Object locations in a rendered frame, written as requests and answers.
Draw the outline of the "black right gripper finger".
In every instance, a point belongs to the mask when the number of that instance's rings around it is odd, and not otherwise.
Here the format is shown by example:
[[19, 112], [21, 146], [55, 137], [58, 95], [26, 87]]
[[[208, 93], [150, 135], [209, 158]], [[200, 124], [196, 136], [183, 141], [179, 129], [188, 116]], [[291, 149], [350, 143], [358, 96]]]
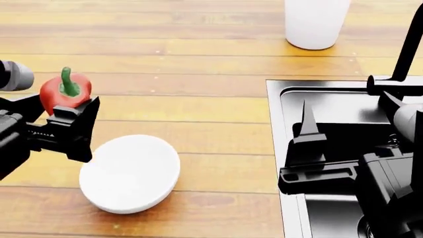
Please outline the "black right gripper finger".
[[387, 117], [393, 117], [397, 110], [404, 106], [404, 103], [388, 92], [383, 91], [379, 97], [379, 106], [383, 109]]
[[313, 114], [312, 106], [303, 101], [301, 130], [288, 145], [287, 166], [324, 163], [324, 150], [327, 137], [320, 133]]

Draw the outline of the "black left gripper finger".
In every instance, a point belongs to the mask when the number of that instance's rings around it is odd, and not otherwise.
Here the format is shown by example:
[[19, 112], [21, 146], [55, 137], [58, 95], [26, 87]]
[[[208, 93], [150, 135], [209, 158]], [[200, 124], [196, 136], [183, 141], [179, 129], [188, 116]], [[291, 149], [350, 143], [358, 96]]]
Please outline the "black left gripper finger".
[[21, 99], [0, 98], [0, 110], [20, 114], [26, 122], [35, 122], [45, 111], [39, 95], [30, 95]]
[[54, 114], [47, 119], [53, 137], [47, 140], [46, 149], [64, 153], [70, 160], [89, 162], [93, 158], [91, 139], [99, 106], [98, 97], [77, 108], [55, 106]]

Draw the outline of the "red bell pepper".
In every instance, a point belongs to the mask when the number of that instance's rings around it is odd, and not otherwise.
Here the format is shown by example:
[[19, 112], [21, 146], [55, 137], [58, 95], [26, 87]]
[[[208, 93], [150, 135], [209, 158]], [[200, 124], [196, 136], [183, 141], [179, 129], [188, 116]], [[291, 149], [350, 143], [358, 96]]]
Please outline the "red bell pepper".
[[55, 106], [76, 108], [91, 97], [92, 85], [87, 77], [72, 73], [64, 67], [61, 75], [46, 81], [40, 88], [40, 101], [45, 111], [51, 116]]

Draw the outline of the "stainless steel sink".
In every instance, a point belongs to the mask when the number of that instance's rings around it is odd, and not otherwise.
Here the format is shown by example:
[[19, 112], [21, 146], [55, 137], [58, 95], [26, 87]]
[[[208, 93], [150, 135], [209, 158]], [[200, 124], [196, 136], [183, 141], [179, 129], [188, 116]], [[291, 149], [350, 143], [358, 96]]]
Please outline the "stainless steel sink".
[[[293, 126], [302, 121], [303, 101], [312, 106], [318, 123], [387, 122], [378, 107], [380, 95], [369, 95], [366, 85], [367, 81], [267, 82], [278, 180], [294, 137]], [[394, 96], [405, 104], [423, 104], [423, 96]], [[365, 238], [361, 236], [364, 217], [353, 194], [280, 192], [280, 202], [285, 238]]]

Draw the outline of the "black sink faucet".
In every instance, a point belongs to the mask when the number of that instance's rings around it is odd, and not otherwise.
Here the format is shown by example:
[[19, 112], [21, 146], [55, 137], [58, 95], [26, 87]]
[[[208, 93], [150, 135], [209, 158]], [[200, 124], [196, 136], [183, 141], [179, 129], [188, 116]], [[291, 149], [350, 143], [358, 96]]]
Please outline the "black sink faucet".
[[396, 62], [394, 71], [388, 79], [375, 79], [370, 75], [367, 79], [367, 93], [382, 95], [384, 91], [400, 97], [423, 96], [423, 77], [409, 77], [408, 71], [423, 37], [423, 3], [412, 18], [409, 30]]

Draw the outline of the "white bowl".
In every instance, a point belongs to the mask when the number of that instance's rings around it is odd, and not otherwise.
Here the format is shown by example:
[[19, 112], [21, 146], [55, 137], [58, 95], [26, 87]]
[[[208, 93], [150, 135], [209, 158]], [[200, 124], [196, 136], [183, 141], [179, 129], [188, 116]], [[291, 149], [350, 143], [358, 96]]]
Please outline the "white bowl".
[[144, 134], [105, 142], [79, 172], [79, 188], [111, 214], [135, 214], [162, 202], [176, 186], [180, 158], [165, 140]]

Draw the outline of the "white cylindrical container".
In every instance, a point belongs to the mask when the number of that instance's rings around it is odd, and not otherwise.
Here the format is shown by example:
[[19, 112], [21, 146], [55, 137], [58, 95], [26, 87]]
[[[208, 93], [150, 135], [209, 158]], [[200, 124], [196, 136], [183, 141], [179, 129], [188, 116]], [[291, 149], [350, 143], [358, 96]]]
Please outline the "white cylindrical container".
[[333, 47], [352, 0], [284, 0], [285, 37], [306, 50]]

